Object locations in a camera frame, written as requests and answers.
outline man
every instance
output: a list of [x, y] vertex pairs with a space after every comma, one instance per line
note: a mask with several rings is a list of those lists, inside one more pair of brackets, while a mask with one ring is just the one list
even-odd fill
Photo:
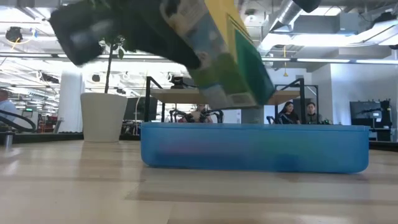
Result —
[[[8, 91], [6, 90], [0, 90], [0, 110], [7, 111], [10, 113], [17, 113], [17, 108], [15, 107], [15, 105], [8, 100]], [[9, 121], [15, 120], [14, 116], [2, 113], [0, 113], [0, 116], [8, 119]]]
[[318, 124], [318, 122], [322, 121], [322, 115], [318, 114], [317, 116], [317, 106], [315, 103], [307, 104], [307, 123], [308, 124]]

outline table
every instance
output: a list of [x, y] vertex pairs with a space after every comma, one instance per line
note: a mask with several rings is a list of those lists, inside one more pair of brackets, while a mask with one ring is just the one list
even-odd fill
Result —
[[[154, 84], [158, 89], [152, 88], [152, 84]], [[298, 78], [294, 82], [288, 85], [275, 85], [277, 89], [278, 86], [284, 86], [282, 89], [276, 91], [274, 95], [269, 99], [267, 105], [275, 106], [275, 117], [278, 114], [278, 105], [285, 103], [289, 100], [300, 97], [300, 105], [301, 105], [301, 120], [303, 124], [305, 122], [305, 87], [304, 79]], [[288, 88], [299, 88], [299, 91], [295, 90], [286, 90]], [[149, 105], [150, 105], [150, 96], [153, 96], [157, 100], [162, 102], [162, 120], [165, 120], [165, 104], [166, 103], [187, 103], [187, 104], [208, 104], [206, 98], [200, 93], [198, 89], [164, 89], [162, 86], [156, 82], [152, 77], [147, 77], [146, 79], [146, 98], [145, 98], [145, 112], [144, 112], [144, 122], [149, 121]]]
[[361, 174], [155, 169], [135, 141], [0, 151], [3, 223], [398, 223], [398, 153]]

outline blue plastic bin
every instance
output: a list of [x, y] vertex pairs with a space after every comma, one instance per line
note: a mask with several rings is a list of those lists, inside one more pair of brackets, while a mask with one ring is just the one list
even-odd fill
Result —
[[369, 163], [369, 129], [341, 125], [145, 123], [149, 166], [356, 173]]

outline table surface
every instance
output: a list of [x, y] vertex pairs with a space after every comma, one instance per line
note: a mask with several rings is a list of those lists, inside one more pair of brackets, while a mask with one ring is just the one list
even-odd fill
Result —
[[139, 142], [1, 150], [1, 223], [398, 223], [398, 154], [355, 175], [146, 167]]
[[[208, 104], [198, 89], [151, 89], [150, 94], [163, 103]], [[267, 105], [279, 105], [300, 96], [300, 91], [276, 91]]]

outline white planter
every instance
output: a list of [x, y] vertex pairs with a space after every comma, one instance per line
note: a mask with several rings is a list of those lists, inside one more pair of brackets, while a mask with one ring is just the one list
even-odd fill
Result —
[[86, 142], [118, 142], [127, 98], [105, 93], [80, 96]]

